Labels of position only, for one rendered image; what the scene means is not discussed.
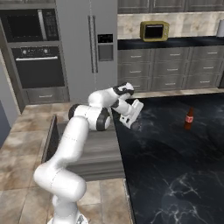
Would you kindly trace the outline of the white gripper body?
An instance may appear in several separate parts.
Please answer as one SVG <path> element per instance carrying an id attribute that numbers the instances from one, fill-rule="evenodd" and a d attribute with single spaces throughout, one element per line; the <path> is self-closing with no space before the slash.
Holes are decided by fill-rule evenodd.
<path id="1" fill-rule="evenodd" d="M 131 125 L 133 124 L 133 122 L 139 116 L 144 105 L 138 99 L 135 99 L 131 107 L 132 107 L 132 110 L 127 115 L 120 116 L 120 122 L 129 129 L 131 128 Z"/>

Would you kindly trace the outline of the grey wooden drawer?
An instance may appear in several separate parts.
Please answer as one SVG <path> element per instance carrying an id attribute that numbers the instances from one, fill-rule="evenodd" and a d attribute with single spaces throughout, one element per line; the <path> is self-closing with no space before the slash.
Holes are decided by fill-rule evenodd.
<path id="1" fill-rule="evenodd" d="M 55 154 L 66 126 L 67 121 L 59 122 L 56 115 L 52 116 L 41 163 Z M 70 164 L 67 169 L 86 181 L 124 179 L 123 161 L 114 123 L 106 131 L 90 130 L 80 159 Z"/>

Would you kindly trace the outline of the red sauce bottle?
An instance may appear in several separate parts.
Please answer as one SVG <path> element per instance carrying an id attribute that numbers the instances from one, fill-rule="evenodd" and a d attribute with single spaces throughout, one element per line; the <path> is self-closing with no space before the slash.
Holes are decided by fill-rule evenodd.
<path id="1" fill-rule="evenodd" d="M 189 111 L 188 111 L 188 113 L 186 114 L 186 117 L 185 117 L 184 128 L 186 130 L 189 130 L 192 126 L 192 123 L 193 123 L 193 107 L 190 107 Z"/>

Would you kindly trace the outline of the grey base cupboard run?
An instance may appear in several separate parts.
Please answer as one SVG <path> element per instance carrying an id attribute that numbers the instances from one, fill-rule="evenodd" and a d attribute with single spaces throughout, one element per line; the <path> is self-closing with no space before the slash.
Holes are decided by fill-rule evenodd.
<path id="1" fill-rule="evenodd" d="M 137 92 L 218 87 L 224 45 L 120 50 L 118 83 Z"/>

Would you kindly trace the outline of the yellow toaster oven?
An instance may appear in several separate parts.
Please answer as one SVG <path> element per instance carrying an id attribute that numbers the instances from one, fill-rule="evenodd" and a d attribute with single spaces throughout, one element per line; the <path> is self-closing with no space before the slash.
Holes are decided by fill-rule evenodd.
<path id="1" fill-rule="evenodd" d="M 140 24 L 140 39 L 144 42 L 166 41 L 170 25 L 165 21 L 143 21 Z"/>

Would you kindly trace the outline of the grey steel fridge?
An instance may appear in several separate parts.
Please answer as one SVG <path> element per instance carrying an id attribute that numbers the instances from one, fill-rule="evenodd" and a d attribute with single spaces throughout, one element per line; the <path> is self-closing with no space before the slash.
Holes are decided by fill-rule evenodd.
<path id="1" fill-rule="evenodd" d="M 117 84 L 117 0 L 56 0 L 70 101 Z"/>

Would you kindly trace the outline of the grey tall oven cabinet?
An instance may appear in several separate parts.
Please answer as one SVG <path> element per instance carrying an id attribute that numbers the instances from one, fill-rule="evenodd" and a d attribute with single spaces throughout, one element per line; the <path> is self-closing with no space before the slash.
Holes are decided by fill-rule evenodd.
<path id="1" fill-rule="evenodd" d="M 36 41 L 36 42 L 13 42 L 6 39 L 2 21 L 0 19 L 0 44 L 4 63 L 8 70 L 10 83 L 14 92 L 18 110 L 23 111 L 25 106 L 32 104 L 59 103 L 69 100 L 68 84 L 66 77 L 65 62 L 62 52 L 60 38 L 60 28 L 56 11 L 55 0 L 0 0 L 0 10 L 29 10 L 29 9 L 55 9 L 57 26 L 59 32 L 58 41 Z M 35 46 L 57 46 L 59 48 L 60 60 L 64 75 L 64 87 L 42 87 L 42 88 L 22 88 L 18 76 L 18 70 L 12 54 L 12 48 Z"/>

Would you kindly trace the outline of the black built-in oven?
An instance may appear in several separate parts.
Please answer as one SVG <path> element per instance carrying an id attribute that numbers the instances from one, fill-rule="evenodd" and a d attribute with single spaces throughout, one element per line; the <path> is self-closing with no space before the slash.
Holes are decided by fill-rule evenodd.
<path id="1" fill-rule="evenodd" d="M 57 46 L 12 48 L 22 88 L 64 87 L 64 75 Z"/>

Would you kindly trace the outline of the black built-in microwave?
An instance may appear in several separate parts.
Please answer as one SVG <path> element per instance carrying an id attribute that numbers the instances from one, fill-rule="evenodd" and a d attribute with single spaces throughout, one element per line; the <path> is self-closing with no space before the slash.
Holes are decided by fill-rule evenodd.
<path id="1" fill-rule="evenodd" d="M 55 9 L 0 10 L 0 19 L 9 43 L 60 39 Z"/>

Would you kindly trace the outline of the grey wall cupboard run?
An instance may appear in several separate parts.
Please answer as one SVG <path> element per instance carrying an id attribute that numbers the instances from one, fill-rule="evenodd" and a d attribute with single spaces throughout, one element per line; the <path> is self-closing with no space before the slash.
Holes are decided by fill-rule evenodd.
<path id="1" fill-rule="evenodd" d="M 118 0 L 119 14 L 224 11 L 224 0 Z"/>

